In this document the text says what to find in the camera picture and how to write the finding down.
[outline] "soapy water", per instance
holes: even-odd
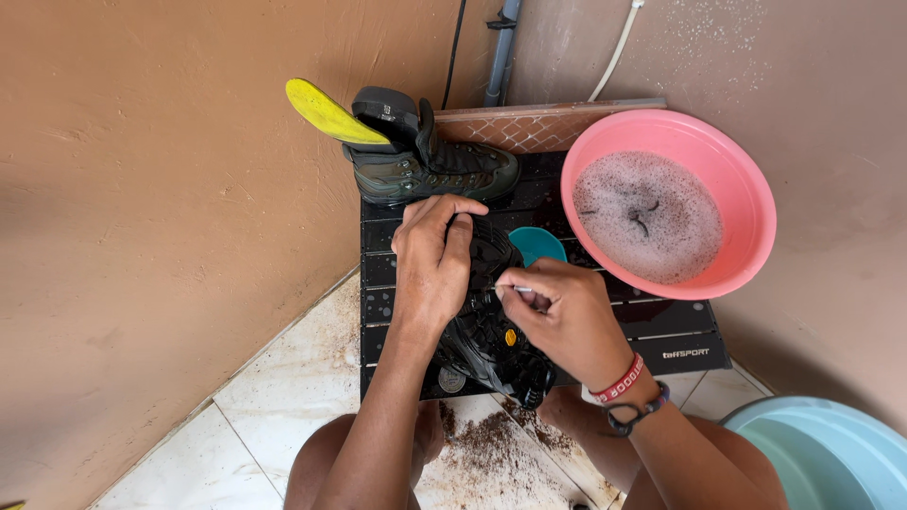
[[[661,285],[695,278],[721,248],[721,216],[693,173],[653,152],[609,154],[573,189],[580,224],[605,255]]]

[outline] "brown wall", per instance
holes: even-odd
[[[0,3],[0,504],[88,505],[357,264],[350,167],[284,82],[440,106],[457,4]]]
[[[509,100],[584,101],[629,0],[525,0]],[[660,95],[759,164],[775,248],[715,300],[732,354],[783,392],[907,433],[907,6],[647,0],[600,99]]]

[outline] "person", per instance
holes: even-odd
[[[438,403],[419,402],[419,391],[441,332],[465,299],[470,214],[487,212],[478,201],[455,195],[406,207],[392,244],[394,316],[374,378],[357,415],[321,427],[299,450],[287,510],[419,508],[412,488],[444,445]],[[506,270],[495,291],[529,341],[589,391],[611,387],[628,373],[634,353],[611,311],[604,280],[593,271],[538,259],[526,269]],[[660,392],[643,368],[610,404],[642,409]],[[576,387],[553,389],[537,412],[575,439],[602,475],[628,494],[626,510],[787,508],[777,473],[758,449],[723,427],[685,417],[672,403],[621,438],[612,436],[615,429],[601,407],[581,399]],[[627,407],[611,413],[621,423],[637,415]]]

